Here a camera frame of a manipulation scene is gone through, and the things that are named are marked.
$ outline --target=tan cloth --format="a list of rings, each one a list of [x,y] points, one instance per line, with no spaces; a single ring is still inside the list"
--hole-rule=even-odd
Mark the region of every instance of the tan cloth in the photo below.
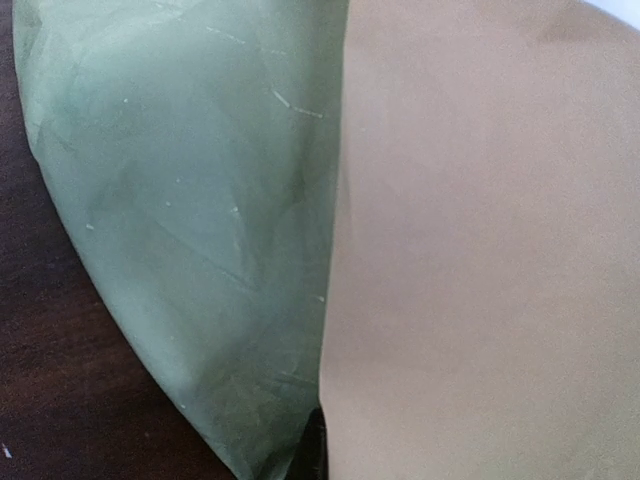
[[[640,478],[640,35],[352,0],[331,480]]]

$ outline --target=wooden table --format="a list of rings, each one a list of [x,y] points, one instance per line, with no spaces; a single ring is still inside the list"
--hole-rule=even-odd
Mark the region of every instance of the wooden table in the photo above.
[[[29,152],[0,0],[0,479],[231,480],[100,301]]]

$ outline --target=green fabric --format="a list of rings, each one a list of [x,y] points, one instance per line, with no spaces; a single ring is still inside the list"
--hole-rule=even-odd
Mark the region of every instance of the green fabric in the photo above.
[[[239,479],[282,478],[317,405],[346,0],[14,17],[31,149],[105,303]]]

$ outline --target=crease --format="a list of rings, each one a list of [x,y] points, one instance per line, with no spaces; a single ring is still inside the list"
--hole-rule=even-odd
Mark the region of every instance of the crease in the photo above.
[[[322,114],[322,113],[313,112],[311,110],[307,110],[305,108],[300,108],[300,107],[296,107],[295,105],[292,105],[291,102],[289,102],[286,98],[284,98],[282,96],[282,94],[278,90],[276,90],[275,88],[271,87],[270,90],[271,90],[271,93],[273,94],[273,96],[276,97],[276,99],[282,105],[284,105],[284,107],[287,110],[293,110],[296,113],[301,113],[303,115],[308,115],[308,116],[314,117],[314,118],[319,118],[319,119],[324,118],[324,114]]]
[[[232,42],[238,43],[240,45],[246,45],[247,42],[246,40],[242,40],[241,38],[236,37],[235,35],[231,35],[230,33],[224,32],[222,30],[220,30],[219,28],[214,28],[214,27],[210,27],[207,26],[205,27],[209,32],[213,32],[216,35],[220,35],[228,40],[231,40]]]
[[[48,129],[49,133],[56,139],[58,140],[58,143],[60,143],[60,145],[62,145],[62,147],[67,150],[68,152],[73,152],[73,153],[77,153],[78,149],[74,146],[71,145],[71,142],[69,142],[68,140],[64,139],[62,137],[62,135],[60,135],[56,129],[52,128],[49,125],[49,129]]]
[[[204,252],[201,252],[200,250],[195,248],[193,245],[189,244],[183,238],[179,237],[175,232],[172,232],[171,230],[169,230],[169,228],[167,228],[165,225],[163,225],[157,218],[155,218],[153,215],[148,213],[143,208],[138,207],[138,206],[135,206],[135,207],[138,209],[138,211],[140,211],[143,215],[145,215],[148,219],[150,219],[158,228],[160,228],[168,236],[170,236],[171,238],[176,240],[178,243],[180,243],[182,246],[186,247],[188,250],[190,250],[194,254],[196,254],[196,255],[200,256],[201,258],[203,258],[204,260],[206,260],[206,262],[209,264],[209,266],[212,267],[214,270],[216,270],[219,273],[221,273],[227,279],[233,281],[235,284],[240,286],[243,290],[245,290],[247,292],[250,292],[250,293],[257,293],[256,288],[253,287],[252,285],[250,285],[249,283],[247,283],[247,281],[244,280],[242,277],[240,277],[238,274],[233,273],[233,272],[229,271],[228,269],[224,268],[222,265],[220,265],[219,263],[215,262],[207,254],[205,254]]]
[[[264,48],[264,47],[259,47],[261,52],[264,53],[270,53],[272,55],[281,55],[283,57],[287,56],[287,52],[285,52],[284,50],[274,50],[271,48]]]
[[[255,402],[251,400],[251,396],[248,392],[245,392],[245,389],[242,388],[242,385],[239,384],[236,375],[229,375],[229,383],[233,385],[233,390],[236,392],[238,399],[241,403],[245,405],[249,413],[252,414],[254,418],[254,425],[260,425],[262,423],[262,415],[258,411],[258,407],[255,405]]]
[[[276,380],[304,390],[307,390],[309,387],[315,388],[317,385],[317,382],[314,382],[313,380],[308,380],[306,378],[298,377],[292,373],[285,372],[279,372],[276,376]]]

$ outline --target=brown wood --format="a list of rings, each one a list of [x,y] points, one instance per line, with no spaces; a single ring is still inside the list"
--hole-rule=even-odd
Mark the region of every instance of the brown wood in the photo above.
[[[231,480],[140,364],[60,224],[22,125],[0,0],[2,480]]]

